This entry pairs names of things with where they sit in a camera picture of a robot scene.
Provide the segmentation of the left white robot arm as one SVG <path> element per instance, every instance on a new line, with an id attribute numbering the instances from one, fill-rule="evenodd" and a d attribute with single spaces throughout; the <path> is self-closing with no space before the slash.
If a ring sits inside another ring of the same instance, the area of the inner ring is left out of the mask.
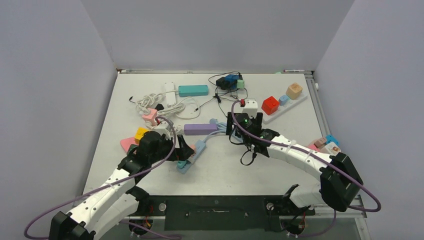
<path id="1" fill-rule="evenodd" d="M 195 154 L 184 137 L 146 132 L 100 187 L 67 213 L 51 220 L 50 240 L 97 240 L 125 217 L 143 215 L 150 207 L 150 194 L 137 184 L 162 160 L 184 161 Z"/>

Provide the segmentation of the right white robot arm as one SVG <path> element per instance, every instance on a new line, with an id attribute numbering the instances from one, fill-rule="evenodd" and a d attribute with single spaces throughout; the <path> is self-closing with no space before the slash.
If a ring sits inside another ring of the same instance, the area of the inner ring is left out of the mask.
<path id="1" fill-rule="evenodd" d="M 331 155 L 301 146 L 269 128 L 262 128 L 262 114 L 250 118 L 247 113 L 227 114 L 226 133 L 241 138 L 252 157 L 263 155 L 284 161 L 317 179 L 312 186 L 293 185 L 284 195 L 282 207 L 289 214 L 301 208 L 326 204 L 345 212 L 358 194 L 363 181 L 345 153 Z"/>

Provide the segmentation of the light blue power strip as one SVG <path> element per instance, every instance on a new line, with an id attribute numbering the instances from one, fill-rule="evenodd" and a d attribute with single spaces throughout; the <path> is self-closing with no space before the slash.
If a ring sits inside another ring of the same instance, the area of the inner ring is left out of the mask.
<path id="1" fill-rule="evenodd" d="M 198 140 L 194 145 L 196 146 L 195 154 L 192 155 L 188 160 L 186 160 L 187 164 L 185 165 L 185 167 L 183 169 L 178 169 L 176 166 L 176 170 L 181 174 L 186 174 L 186 172 L 192 167 L 192 165 L 206 149 L 206 143 L 202 140 Z"/>

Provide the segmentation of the pink charger plug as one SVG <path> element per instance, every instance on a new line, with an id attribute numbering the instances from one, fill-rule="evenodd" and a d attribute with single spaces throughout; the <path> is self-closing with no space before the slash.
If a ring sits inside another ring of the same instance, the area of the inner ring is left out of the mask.
<path id="1" fill-rule="evenodd" d="M 194 144 L 190 145 L 190 147 L 196 152 L 196 146 Z"/>

